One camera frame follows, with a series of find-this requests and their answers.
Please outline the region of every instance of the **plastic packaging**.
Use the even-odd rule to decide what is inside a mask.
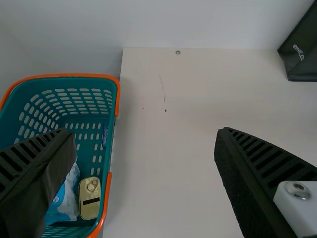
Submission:
[[[80,172],[75,162],[45,215],[46,226],[55,222],[77,220],[79,215],[77,202],[79,177]]]

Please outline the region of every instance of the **scratch mark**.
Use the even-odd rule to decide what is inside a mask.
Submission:
[[[160,79],[160,83],[161,83],[161,85],[162,85],[162,90],[163,90],[163,93],[164,93],[164,102],[165,102],[165,100],[166,100],[166,94],[165,94],[165,91],[164,91],[164,84],[163,84],[163,80],[162,80],[162,78],[161,78],[160,74],[158,74],[158,76],[159,76],[159,79]]]

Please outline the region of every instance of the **white wall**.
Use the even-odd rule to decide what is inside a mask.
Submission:
[[[0,99],[15,81],[49,71],[47,65],[31,58],[22,45],[0,23]]]
[[[3,0],[0,21],[54,72],[119,75],[123,47],[274,48],[313,0]]]

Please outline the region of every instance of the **screw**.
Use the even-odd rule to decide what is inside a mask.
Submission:
[[[299,182],[289,181],[285,184],[285,189],[290,195],[301,200],[308,200],[311,197],[310,190]]]

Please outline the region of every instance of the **white table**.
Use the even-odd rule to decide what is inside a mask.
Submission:
[[[176,50],[124,49],[105,238],[243,237],[213,157],[225,126],[317,165],[317,83],[275,51]]]

